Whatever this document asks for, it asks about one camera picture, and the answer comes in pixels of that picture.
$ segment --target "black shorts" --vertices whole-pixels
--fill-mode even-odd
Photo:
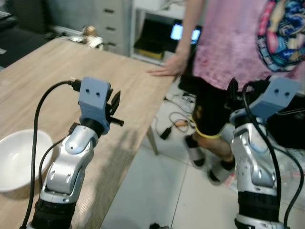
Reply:
[[[207,138],[217,138],[223,126],[229,122],[231,111],[224,107],[227,93],[213,87],[203,79],[200,92],[197,94],[193,111],[193,121],[199,135]]]

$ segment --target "desk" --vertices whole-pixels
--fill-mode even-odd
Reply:
[[[109,81],[121,90],[116,117],[124,127],[111,125],[94,150],[86,170],[72,227],[99,229],[141,141],[157,113],[172,77],[150,77],[155,66],[81,44],[55,39],[0,72],[0,138],[32,128],[34,112],[43,93],[54,83],[71,77],[91,76]],[[81,115],[79,94],[61,86],[41,109],[39,129],[57,141]],[[17,229],[22,223],[28,187],[0,194],[0,225]]]

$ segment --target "pink shirt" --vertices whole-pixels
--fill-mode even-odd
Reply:
[[[267,0],[209,0],[193,74],[226,90],[270,75],[257,51],[257,28]]]

